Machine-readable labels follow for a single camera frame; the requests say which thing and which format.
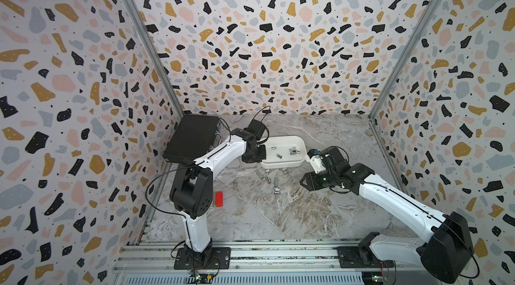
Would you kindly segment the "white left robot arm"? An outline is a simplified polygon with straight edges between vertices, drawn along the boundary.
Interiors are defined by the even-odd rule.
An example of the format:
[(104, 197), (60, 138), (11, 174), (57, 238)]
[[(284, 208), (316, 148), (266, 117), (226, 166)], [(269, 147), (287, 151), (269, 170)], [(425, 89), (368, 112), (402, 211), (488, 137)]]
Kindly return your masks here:
[(204, 156), (178, 165), (170, 200), (185, 219), (185, 246), (194, 254), (206, 254), (212, 248), (206, 212), (213, 202), (214, 177), (237, 158), (247, 164), (265, 160), (264, 133), (269, 133), (265, 124), (253, 119), (246, 128), (231, 131), (225, 141)]

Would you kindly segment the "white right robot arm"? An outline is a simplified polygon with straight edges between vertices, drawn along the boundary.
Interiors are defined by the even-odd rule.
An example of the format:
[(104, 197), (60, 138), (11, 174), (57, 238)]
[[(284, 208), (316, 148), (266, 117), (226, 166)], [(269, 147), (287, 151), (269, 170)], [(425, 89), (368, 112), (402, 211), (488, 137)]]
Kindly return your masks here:
[(437, 280), (453, 284), (475, 259), (468, 222), (462, 215), (448, 215), (410, 198), (371, 168), (351, 165), (339, 147), (311, 149), (306, 161), (313, 170), (300, 184), (308, 191), (339, 187), (339, 193), (351, 192), (375, 203), (415, 233), (411, 238), (369, 233), (358, 244), (357, 263), (402, 262), (423, 267)]

